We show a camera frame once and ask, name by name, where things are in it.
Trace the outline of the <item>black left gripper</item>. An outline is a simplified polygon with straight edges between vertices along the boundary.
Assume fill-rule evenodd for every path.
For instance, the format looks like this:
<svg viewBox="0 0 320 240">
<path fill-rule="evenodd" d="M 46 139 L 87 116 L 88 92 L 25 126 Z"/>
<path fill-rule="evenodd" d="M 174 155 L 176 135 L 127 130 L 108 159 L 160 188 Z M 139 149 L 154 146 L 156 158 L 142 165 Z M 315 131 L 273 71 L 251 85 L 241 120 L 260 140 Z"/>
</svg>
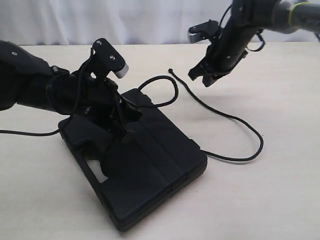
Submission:
<svg viewBox="0 0 320 240">
<path fill-rule="evenodd" d="M 118 85 L 108 77 L 92 78 L 87 73 L 73 72 L 80 83 L 75 93 L 76 107 L 72 117 L 82 117 L 99 128 L 110 132 L 122 143 L 133 139 L 134 132 L 126 122 L 137 122 L 143 113 L 118 92 Z"/>
</svg>

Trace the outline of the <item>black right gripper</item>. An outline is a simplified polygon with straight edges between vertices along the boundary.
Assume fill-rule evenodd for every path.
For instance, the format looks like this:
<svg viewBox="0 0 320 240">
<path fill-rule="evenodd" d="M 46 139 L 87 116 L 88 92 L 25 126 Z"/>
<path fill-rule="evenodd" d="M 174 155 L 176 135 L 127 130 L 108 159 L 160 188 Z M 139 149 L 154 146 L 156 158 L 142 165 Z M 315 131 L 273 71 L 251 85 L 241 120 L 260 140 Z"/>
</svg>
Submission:
<svg viewBox="0 0 320 240">
<path fill-rule="evenodd" d="M 202 77 L 202 83 L 205 87 L 210 87 L 219 79 L 227 76 L 246 55 L 246 46 L 244 44 L 220 42 L 208 55 L 208 61 L 203 58 L 196 66 L 188 72 L 189 78 L 194 81 Z"/>
</svg>

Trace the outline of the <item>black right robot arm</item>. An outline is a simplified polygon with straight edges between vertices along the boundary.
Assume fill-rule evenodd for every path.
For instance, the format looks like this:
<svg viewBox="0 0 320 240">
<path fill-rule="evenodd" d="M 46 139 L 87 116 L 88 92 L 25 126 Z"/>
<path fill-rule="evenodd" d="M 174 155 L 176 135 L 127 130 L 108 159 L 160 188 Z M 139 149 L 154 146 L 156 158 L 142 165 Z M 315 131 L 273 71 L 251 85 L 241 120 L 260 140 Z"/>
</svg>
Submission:
<svg viewBox="0 0 320 240">
<path fill-rule="evenodd" d="M 210 19 L 188 29 L 190 43 L 210 41 L 203 59 L 188 72 L 191 80 L 202 77 L 206 87 L 230 74 L 247 56 L 252 38 L 264 30 L 320 32 L 320 5 L 307 0 L 234 0 L 229 10 L 225 26 Z"/>
</svg>

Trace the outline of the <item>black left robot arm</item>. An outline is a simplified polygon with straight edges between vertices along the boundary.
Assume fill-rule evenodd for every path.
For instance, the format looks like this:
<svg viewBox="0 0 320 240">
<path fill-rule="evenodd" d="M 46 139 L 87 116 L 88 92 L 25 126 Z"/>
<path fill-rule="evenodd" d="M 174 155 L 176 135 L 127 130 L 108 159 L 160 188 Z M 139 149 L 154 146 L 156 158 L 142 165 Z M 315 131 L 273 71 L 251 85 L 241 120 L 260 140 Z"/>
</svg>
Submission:
<svg viewBox="0 0 320 240">
<path fill-rule="evenodd" d="M 137 122 L 142 112 L 119 93 L 108 74 L 123 78 L 128 69 L 105 38 L 92 44 L 89 58 L 74 72 L 1 41 L 0 108 L 22 105 L 67 116 L 68 122 L 81 117 L 126 140 L 132 133 L 128 123 Z"/>
</svg>

